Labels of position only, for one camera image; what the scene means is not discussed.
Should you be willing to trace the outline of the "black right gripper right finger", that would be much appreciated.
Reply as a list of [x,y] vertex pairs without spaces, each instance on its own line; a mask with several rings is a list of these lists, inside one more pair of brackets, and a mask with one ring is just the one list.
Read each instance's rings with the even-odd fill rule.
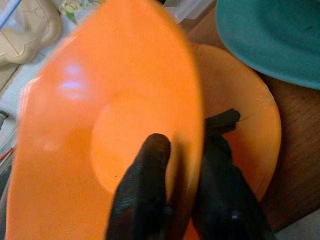
[[201,240],[273,240],[255,194],[234,165],[228,142],[205,137],[193,225]]

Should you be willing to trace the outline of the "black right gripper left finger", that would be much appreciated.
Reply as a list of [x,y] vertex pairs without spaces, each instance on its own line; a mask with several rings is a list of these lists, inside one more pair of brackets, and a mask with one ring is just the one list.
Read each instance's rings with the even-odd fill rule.
[[162,240],[167,205],[166,169],[171,143],[161,133],[149,135],[122,177],[112,201],[106,239]]

